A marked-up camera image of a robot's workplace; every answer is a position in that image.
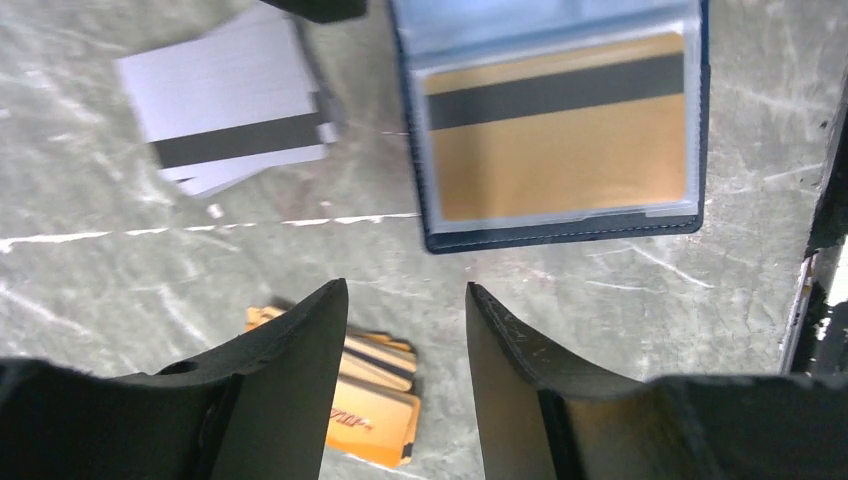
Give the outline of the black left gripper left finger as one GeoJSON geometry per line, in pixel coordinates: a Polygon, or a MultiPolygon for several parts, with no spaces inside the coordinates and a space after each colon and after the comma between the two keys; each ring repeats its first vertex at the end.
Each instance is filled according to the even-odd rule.
{"type": "Polygon", "coordinates": [[[5,479],[315,479],[348,317],[344,280],[155,374],[1,362],[5,479]]]}

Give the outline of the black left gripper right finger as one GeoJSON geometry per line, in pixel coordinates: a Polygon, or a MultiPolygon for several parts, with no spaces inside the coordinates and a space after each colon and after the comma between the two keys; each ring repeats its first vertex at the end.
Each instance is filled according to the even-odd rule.
{"type": "Polygon", "coordinates": [[[489,479],[843,479],[843,374],[639,382],[559,345],[483,286],[466,334],[489,479]]]}

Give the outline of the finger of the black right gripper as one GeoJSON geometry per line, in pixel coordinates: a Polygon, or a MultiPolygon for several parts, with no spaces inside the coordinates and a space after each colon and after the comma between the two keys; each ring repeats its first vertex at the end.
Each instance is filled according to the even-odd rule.
{"type": "Polygon", "coordinates": [[[318,24],[336,23],[364,16],[367,0],[262,0],[270,6],[318,24]]]}

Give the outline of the blue leather card holder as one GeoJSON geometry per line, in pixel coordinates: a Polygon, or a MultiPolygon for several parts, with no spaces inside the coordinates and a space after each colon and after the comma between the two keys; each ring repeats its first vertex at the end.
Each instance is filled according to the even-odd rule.
{"type": "Polygon", "coordinates": [[[705,1],[392,1],[426,249],[703,223],[705,1]]]}

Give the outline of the gold credit card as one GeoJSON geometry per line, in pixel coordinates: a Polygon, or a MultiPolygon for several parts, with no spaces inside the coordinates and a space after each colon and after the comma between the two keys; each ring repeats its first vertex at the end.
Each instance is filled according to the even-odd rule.
{"type": "Polygon", "coordinates": [[[437,73],[421,85],[446,221],[685,198],[678,33],[437,73]]]}

